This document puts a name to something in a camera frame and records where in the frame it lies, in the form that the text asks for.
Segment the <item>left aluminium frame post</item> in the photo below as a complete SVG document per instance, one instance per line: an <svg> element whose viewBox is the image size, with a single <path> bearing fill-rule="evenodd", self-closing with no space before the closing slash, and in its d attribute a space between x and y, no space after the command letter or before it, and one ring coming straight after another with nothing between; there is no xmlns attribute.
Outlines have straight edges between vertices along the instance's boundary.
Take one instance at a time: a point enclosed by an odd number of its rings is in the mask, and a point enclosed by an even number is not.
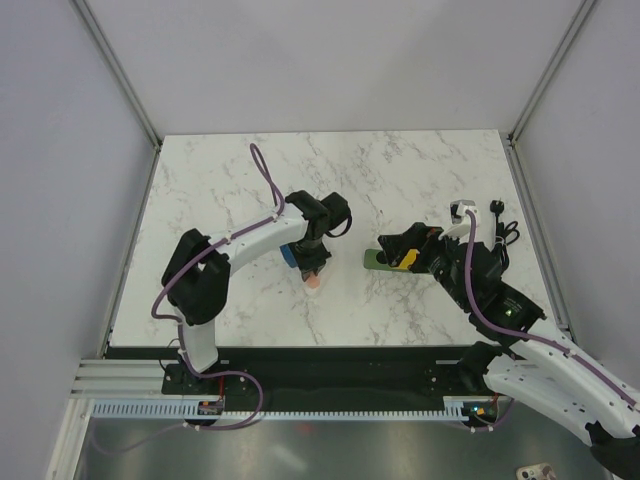
<svg viewBox="0 0 640 480"><path fill-rule="evenodd" d="M90 3L85 0L70 0L70 6L78 16L83 28L93 42L98 54L114 79L116 86L127 103L131 113L141 127L146 139L155 152L159 152L163 140L143 106L129 76L127 75L116 51L109 41Z"/></svg>

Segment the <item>white power strip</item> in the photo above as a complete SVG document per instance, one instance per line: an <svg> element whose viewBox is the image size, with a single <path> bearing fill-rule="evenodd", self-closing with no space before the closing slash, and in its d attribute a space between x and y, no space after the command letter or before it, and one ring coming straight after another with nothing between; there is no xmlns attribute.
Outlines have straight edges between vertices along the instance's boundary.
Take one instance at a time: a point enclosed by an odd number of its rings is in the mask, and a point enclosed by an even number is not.
<svg viewBox="0 0 640 480"><path fill-rule="evenodd" d="M305 280L308 278L307 277L303 281L303 290L304 290L304 292L310 297L318 296L322 292L322 289L328 284L329 279L330 279L330 277L331 277L331 275L333 273L333 270L334 270L334 261L332 259L329 259L326 262L325 266L316 274L319 277L320 281L321 281L320 287L318 289L315 289L315 290L309 289L305 285Z"/></svg>

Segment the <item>pink charger plug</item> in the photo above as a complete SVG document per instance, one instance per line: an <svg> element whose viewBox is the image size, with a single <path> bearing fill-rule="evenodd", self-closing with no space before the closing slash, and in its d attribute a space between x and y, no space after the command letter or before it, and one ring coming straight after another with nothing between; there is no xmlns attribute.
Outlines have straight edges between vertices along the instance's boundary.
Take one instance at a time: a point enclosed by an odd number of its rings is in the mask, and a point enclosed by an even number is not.
<svg viewBox="0 0 640 480"><path fill-rule="evenodd" d="M305 280L305 285L311 289L311 290L315 290L318 289L321 285L321 281L319 279L319 277L316 274L311 273L308 278Z"/></svg>

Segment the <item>blue cube adapter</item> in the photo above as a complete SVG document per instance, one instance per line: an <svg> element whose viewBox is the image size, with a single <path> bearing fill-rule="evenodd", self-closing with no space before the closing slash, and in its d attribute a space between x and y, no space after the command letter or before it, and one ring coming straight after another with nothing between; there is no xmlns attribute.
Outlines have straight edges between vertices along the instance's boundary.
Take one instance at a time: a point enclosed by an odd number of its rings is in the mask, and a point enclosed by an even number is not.
<svg viewBox="0 0 640 480"><path fill-rule="evenodd" d="M298 263L297 260L295 258L295 255L291 249L291 247L286 244L286 245L282 245L280 247L280 252L283 256L283 259L285 260L286 264L290 267L290 268L297 268L298 267Z"/></svg>

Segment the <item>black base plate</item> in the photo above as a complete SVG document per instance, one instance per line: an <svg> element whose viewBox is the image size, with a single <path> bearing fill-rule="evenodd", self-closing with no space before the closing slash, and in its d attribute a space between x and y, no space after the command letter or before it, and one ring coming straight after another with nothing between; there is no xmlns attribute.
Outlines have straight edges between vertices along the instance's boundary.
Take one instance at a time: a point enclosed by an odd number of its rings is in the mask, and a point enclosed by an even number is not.
<svg viewBox="0 0 640 480"><path fill-rule="evenodd" d="M166 367L164 394L223 394L267 411L435 410L447 396L491 396L461 379L463 347L223 347L210 377Z"/></svg>

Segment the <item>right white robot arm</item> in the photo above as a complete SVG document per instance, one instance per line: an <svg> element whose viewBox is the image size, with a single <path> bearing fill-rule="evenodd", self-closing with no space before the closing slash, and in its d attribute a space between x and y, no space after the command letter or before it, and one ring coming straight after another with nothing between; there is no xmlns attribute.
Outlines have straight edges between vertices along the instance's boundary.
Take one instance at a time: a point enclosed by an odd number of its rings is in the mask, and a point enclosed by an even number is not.
<svg viewBox="0 0 640 480"><path fill-rule="evenodd" d="M467 351L458 381L538 411L573 433L620 479L639 476L639 392L586 354L522 292L502 281L501 260L476 241L470 216L448 230L413 224L381 235L390 268L430 274L488 338Z"/></svg>

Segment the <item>yellow cube adapter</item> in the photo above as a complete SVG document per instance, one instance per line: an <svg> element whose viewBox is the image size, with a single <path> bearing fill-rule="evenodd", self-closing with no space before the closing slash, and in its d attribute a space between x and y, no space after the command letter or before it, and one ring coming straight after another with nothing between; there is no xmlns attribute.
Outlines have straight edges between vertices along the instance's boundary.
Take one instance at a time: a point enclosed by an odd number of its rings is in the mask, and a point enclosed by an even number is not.
<svg viewBox="0 0 640 480"><path fill-rule="evenodd" d="M397 268L401 270L409 270L413 263L416 261L419 251L417 249L410 249L402 258Z"/></svg>

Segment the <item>aluminium frame post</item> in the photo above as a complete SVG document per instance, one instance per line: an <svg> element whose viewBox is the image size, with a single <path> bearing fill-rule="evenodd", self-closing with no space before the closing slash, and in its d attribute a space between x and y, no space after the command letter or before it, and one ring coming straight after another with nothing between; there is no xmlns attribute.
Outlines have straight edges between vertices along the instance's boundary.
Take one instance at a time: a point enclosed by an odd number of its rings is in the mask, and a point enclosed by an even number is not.
<svg viewBox="0 0 640 480"><path fill-rule="evenodd" d="M159 152L163 140L143 106L129 76L127 75L116 51L109 41L90 3L85 0L70 0L70 6L78 16L83 28L93 42L98 54L114 79L116 86L127 103L131 113L141 127L146 139L155 152Z"/></svg>
<svg viewBox="0 0 640 480"><path fill-rule="evenodd" d="M511 148L515 147L524 133L538 105L543 100L554 78L563 66L566 57L571 52L582 30L599 4L600 1L598 0L582 0L579 3L513 127L505 135L507 144Z"/></svg>

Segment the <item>green power strip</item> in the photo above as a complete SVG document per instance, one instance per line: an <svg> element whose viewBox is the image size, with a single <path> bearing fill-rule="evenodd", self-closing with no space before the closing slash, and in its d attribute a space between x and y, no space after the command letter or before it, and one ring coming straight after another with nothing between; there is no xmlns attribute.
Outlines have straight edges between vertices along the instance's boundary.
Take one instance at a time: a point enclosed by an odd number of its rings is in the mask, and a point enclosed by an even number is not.
<svg viewBox="0 0 640 480"><path fill-rule="evenodd" d="M430 272L427 267L423 265L415 266L413 265L409 270L401 270L398 269L397 266L387 266L385 264L381 264L376 259L376 254L379 253L380 250L376 249L367 249L364 253L363 258L363 266L367 270L375 270L375 271L385 271L385 272L395 272L395 273L413 273L413 274L427 274L430 275Z"/></svg>

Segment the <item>right aluminium frame post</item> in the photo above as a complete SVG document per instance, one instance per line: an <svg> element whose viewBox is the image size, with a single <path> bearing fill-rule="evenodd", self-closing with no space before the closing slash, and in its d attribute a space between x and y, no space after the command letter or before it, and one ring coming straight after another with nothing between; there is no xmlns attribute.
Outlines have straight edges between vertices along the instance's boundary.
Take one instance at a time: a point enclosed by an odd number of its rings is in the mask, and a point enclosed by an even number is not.
<svg viewBox="0 0 640 480"><path fill-rule="evenodd" d="M598 0L582 0L579 3L513 127L505 135L507 144L511 148L515 147L524 133L538 105L543 100L554 78L563 66L566 57L571 52L582 30L599 4L600 1Z"/></svg>

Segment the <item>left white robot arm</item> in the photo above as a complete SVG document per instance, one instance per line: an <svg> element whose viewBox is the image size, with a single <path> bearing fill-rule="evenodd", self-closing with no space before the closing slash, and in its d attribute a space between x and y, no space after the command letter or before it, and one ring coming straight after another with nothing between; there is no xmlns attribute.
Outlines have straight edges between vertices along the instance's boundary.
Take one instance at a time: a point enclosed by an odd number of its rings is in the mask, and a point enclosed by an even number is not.
<svg viewBox="0 0 640 480"><path fill-rule="evenodd" d="M187 364L185 382L208 393L219 382L215 318L224 309L231 277L266 253L279 250L300 272L303 285L315 290L331 258L323 239L349 229L348 202L336 192L322 200L301 190L277 196L276 210L253 224L225 233L216 242L197 229L184 233L161 278L163 289L152 305L155 319L178 323L180 356Z"/></svg>

